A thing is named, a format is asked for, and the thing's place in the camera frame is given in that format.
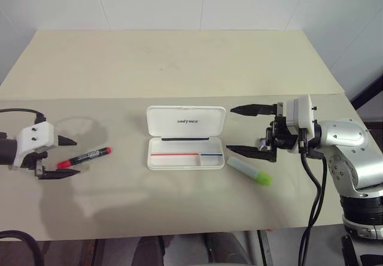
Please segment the robotic arm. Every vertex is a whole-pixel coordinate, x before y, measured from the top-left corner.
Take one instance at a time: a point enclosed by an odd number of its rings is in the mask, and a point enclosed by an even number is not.
[[[21,130],[15,139],[8,139],[6,133],[0,133],[0,165],[11,169],[31,169],[38,179],[61,179],[75,175],[78,170],[57,169],[47,171],[42,160],[48,157],[48,150],[57,146],[76,145],[74,140],[60,136],[45,116],[30,109],[2,109],[0,112],[33,112],[35,124]]]
[[[266,129],[266,147],[227,145],[250,158],[276,162],[276,150],[305,153],[308,158],[325,157],[341,197],[345,229],[367,239],[383,239],[383,156],[370,147],[368,130],[352,119],[314,119],[310,96],[274,105],[246,105],[231,111],[241,115],[274,115]]]

